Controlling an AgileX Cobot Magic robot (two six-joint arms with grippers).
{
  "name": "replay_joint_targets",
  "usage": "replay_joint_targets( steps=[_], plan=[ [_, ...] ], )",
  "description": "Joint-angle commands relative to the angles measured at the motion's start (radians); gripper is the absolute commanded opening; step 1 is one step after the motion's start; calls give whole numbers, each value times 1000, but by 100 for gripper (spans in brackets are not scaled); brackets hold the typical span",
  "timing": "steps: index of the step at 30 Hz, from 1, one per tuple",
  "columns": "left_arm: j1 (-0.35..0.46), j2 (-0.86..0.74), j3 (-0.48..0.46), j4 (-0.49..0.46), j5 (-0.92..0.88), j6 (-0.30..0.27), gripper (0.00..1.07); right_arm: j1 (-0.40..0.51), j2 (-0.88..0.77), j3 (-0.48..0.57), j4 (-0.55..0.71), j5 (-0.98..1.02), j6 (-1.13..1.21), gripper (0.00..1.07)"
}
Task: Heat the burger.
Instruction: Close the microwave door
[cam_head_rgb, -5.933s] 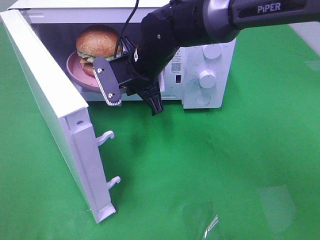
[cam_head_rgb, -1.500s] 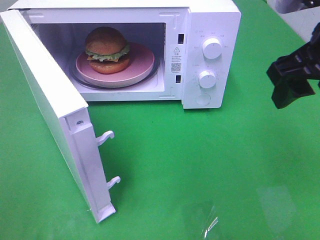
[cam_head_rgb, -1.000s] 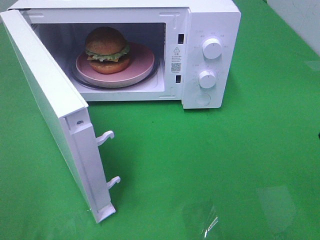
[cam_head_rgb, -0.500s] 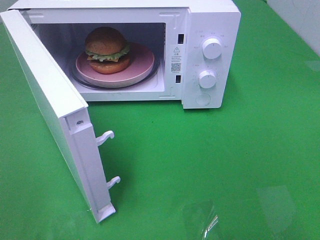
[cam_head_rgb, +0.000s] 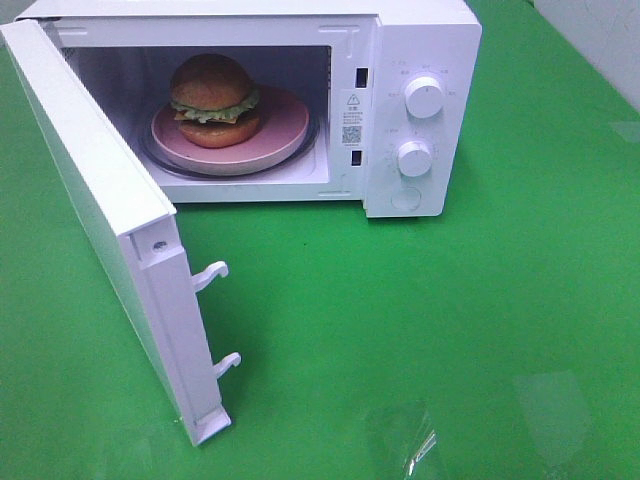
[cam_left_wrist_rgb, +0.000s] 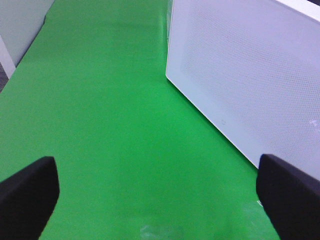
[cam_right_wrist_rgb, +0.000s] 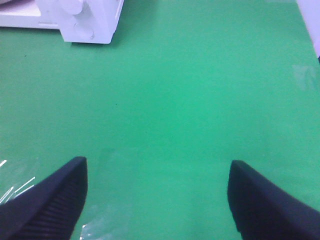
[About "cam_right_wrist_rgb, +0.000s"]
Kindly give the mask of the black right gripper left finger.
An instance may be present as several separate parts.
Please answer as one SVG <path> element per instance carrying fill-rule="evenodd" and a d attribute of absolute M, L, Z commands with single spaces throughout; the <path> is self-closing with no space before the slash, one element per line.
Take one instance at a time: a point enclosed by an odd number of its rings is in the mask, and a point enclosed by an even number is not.
<path fill-rule="evenodd" d="M 2 240 L 69 240 L 86 203 L 88 166 L 76 156 L 0 206 Z"/>

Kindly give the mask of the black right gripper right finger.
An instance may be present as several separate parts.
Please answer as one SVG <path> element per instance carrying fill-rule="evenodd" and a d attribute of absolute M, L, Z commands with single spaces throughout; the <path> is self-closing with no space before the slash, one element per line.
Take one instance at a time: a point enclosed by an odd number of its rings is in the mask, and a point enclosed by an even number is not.
<path fill-rule="evenodd" d="M 318 240 L 320 213 L 242 160 L 230 165 L 227 201 L 243 240 Z"/>

